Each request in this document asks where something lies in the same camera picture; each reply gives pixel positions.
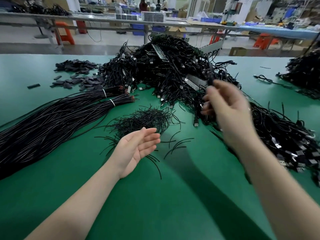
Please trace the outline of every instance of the forearm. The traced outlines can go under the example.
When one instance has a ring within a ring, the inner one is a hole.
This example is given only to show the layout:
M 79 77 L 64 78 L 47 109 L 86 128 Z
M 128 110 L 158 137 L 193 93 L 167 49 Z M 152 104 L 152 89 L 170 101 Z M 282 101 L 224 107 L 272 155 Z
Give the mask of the forearm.
M 236 149 L 279 240 L 319 239 L 320 208 L 258 139 Z
M 112 162 L 107 161 L 26 239 L 85 239 L 118 180 Z

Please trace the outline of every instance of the person's left hand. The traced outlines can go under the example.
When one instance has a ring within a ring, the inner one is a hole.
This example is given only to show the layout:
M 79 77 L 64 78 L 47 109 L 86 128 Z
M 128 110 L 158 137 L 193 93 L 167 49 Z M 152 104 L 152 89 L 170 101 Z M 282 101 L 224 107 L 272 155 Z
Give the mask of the person's left hand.
M 108 161 L 114 163 L 121 179 L 131 173 L 143 157 L 157 148 L 160 134 L 155 133 L 156 130 L 143 127 L 120 139 Z

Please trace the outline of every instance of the round metal base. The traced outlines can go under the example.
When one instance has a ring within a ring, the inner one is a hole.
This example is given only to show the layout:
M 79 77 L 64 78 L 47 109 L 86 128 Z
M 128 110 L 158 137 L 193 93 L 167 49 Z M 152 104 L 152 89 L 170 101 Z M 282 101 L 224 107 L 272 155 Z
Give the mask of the round metal base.
M 47 35 L 45 34 L 37 34 L 34 36 L 36 39 L 47 39 L 49 38 Z

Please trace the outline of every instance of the white air conditioning unit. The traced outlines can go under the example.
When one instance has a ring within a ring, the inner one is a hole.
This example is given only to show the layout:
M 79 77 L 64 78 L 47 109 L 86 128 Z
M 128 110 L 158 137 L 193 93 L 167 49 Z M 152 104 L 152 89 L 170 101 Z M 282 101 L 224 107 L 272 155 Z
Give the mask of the white air conditioning unit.
M 186 18 L 195 17 L 199 12 L 208 12 L 210 0 L 189 0 Z

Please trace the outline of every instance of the hand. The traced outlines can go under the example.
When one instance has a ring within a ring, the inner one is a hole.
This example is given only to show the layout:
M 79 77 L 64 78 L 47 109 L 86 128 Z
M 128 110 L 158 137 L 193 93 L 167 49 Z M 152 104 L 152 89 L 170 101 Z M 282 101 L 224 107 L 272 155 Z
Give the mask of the hand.
M 214 80 L 214 87 L 207 87 L 206 101 L 201 113 L 216 114 L 224 140 L 233 149 L 252 143 L 258 135 L 252 122 L 250 106 L 239 89 L 231 83 Z
M 134 131 L 120 139 L 109 158 L 115 165 L 119 178 L 126 177 L 143 157 L 157 148 L 156 145 L 160 143 L 160 134 L 155 133 L 156 130 L 156 128 L 146 129 L 143 127 L 141 130 Z

